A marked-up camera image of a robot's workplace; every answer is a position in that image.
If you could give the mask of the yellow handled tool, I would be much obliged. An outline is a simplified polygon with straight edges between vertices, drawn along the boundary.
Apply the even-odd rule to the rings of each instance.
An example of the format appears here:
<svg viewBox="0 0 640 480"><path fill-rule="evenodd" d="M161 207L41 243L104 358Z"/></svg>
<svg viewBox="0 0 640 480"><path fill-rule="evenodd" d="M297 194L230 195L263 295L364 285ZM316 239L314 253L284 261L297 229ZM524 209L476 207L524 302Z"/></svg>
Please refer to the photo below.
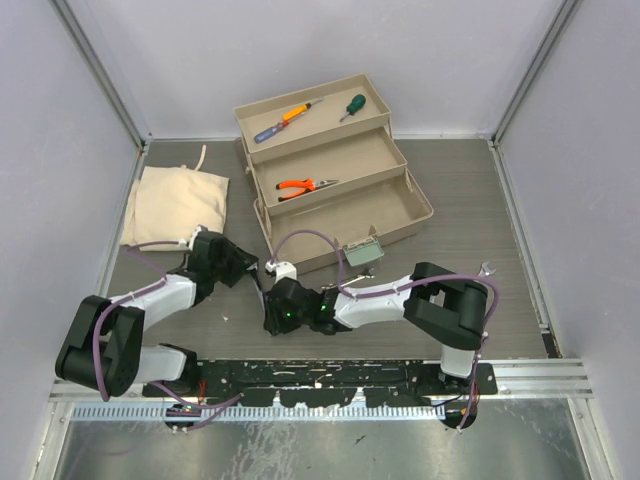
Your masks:
<svg viewBox="0 0 640 480"><path fill-rule="evenodd" d="M293 108L292 110L286 112L283 116L282 116L282 122L284 124L289 124L291 121L293 121L295 118L297 118L298 116L304 114L305 112L307 112L309 109L311 109L314 105L322 102L324 100L323 97L320 98L316 98L313 99L309 102L306 102L302 105L299 105L295 108Z"/></svg>

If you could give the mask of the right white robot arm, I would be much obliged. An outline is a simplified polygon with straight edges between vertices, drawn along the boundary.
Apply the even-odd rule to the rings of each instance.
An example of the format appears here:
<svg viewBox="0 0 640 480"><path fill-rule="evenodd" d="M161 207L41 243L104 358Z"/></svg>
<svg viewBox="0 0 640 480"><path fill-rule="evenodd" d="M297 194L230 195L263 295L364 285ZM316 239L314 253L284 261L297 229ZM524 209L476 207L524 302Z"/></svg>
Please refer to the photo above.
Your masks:
<svg viewBox="0 0 640 480"><path fill-rule="evenodd" d="M264 294L264 329L273 336L306 326L323 335L360 327L406 321L441 344L438 379L444 390L459 394L473 381L477 353L485 338L489 292L477 276L457 275L429 262L412 274L366 288L304 287L288 262L269 261L275 278Z"/></svg>

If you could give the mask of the silver wrench near right arm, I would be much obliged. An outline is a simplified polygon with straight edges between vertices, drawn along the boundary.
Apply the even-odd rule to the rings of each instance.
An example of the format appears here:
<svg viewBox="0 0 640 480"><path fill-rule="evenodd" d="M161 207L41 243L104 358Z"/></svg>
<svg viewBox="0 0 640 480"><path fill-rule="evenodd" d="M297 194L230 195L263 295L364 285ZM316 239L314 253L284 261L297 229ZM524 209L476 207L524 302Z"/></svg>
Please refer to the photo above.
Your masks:
<svg viewBox="0 0 640 480"><path fill-rule="evenodd" d="M495 272L496 272L496 269L493 268L488 261L485 261L481 264L478 275L480 277L487 277L487 276L493 275Z"/></svg>

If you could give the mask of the green handled screwdriver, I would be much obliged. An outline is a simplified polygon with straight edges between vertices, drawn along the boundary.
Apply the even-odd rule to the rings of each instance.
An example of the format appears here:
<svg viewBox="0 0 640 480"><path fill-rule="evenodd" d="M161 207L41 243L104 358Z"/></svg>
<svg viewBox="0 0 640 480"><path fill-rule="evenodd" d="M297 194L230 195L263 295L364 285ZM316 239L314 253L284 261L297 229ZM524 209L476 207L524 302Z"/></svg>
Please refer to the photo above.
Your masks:
<svg viewBox="0 0 640 480"><path fill-rule="evenodd" d="M362 110L366 104L366 101L367 99L363 94L355 95L351 99L350 103L345 107L345 113L342 115L339 122L343 122L348 117L354 116L356 113Z"/></svg>

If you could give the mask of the brown translucent toolbox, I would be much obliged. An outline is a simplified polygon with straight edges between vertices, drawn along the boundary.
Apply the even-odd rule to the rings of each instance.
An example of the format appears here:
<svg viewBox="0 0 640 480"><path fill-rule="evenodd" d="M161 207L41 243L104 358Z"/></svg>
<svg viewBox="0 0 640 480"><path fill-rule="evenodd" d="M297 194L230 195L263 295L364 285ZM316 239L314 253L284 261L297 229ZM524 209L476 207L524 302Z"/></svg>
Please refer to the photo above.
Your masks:
<svg viewBox="0 0 640 480"><path fill-rule="evenodd" d="M351 99L367 101L339 122ZM324 100L261 144L254 136L293 108ZM364 74L235 108L268 249L306 273L343 257L356 266L380 259L384 246L414 235L434 213L392 138L391 111ZM279 202L289 180L338 183Z"/></svg>

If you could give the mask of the large silver wrench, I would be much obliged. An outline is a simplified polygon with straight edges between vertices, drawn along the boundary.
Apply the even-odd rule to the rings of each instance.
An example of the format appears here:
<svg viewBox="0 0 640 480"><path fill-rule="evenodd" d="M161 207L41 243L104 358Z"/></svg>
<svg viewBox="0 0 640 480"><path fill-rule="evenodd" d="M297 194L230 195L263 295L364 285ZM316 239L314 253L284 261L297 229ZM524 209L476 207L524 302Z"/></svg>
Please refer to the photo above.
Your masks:
<svg viewBox="0 0 640 480"><path fill-rule="evenodd" d="M248 273L252 278L252 281L254 283L258 298L261 301L264 301L264 290L263 290L262 284L260 282L258 267L256 265L254 265L251 269L248 270Z"/></svg>

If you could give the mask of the blue handled screwdriver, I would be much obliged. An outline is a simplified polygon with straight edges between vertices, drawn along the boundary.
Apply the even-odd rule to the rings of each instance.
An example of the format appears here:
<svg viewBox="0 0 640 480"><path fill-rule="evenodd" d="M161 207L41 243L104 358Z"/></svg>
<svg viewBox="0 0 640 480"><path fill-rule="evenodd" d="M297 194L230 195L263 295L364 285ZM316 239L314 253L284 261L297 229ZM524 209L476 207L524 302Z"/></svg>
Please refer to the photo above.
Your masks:
<svg viewBox="0 0 640 480"><path fill-rule="evenodd" d="M266 140L272 138L282 130L284 130L288 125L289 125L289 121L287 120L280 121L277 124L270 126L267 129L263 130L262 132L256 134L254 136L254 142L256 144L261 144Z"/></svg>

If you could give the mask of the orange handled pliers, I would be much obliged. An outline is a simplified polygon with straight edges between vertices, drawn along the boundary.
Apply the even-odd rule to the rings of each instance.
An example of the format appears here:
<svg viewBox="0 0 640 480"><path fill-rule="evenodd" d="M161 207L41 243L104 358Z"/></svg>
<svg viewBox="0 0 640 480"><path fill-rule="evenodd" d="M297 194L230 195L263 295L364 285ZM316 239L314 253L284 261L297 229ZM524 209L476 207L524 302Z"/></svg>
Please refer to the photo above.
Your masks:
<svg viewBox="0 0 640 480"><path fill-rule="evenodd" d="M276 185L277 190L286 190L286 189L296 188L297 191L287 195L280 195L278 197L278 201L284 202L284 201L305 195L307 193L314 192L316 190L320 190L329 186L336 185L337 183L338 183L338 180L314 181L311 178L307 178L306 180L289 180L289 181L280 182Z"/></svg>

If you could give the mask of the small silver wrench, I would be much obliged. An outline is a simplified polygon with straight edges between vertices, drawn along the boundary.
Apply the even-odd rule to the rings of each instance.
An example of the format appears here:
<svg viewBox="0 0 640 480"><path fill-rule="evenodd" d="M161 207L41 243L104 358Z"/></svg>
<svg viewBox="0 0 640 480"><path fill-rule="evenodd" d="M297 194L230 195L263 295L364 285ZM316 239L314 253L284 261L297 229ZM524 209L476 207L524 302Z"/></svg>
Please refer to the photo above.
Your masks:
<svg viewBox="0 0 640 480"><path fill-rule="evenodd" d="M354 276L351 276L349 278L343 279L338 283L330 283L330 284L327 284L327 285L323 285L321 287L321 289L323 291L325 291L325 290L330 290L330 289L333 289L333 288L337 288L338 286L346 287L346 286L352 285L352 284L354 284L356 282L359 282L361 280L373 279L374 277L375 277L374 270L371 269L371 268L365 268L363 271L361 271L357 275L354 275Z"/></svg>

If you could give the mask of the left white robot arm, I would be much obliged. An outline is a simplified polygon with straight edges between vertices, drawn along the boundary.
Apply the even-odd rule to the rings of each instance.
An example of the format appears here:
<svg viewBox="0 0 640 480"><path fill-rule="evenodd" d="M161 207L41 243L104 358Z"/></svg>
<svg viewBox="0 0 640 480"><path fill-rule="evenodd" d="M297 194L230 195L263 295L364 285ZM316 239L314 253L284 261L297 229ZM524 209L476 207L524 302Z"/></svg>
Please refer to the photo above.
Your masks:
<svg viewBox="0 0 640 480"><path fill-rule="evenodd" d="M186 249L183 259L158 281L112 298L90 295L81 301L55 362L58 378L95 390L105 401L136 383L157 382L178 396L200 387L195 352L169 344L145 347L144 332L200 304L216 284L231 288L253 275L258 258L204 227L175 244Z"/></svg>

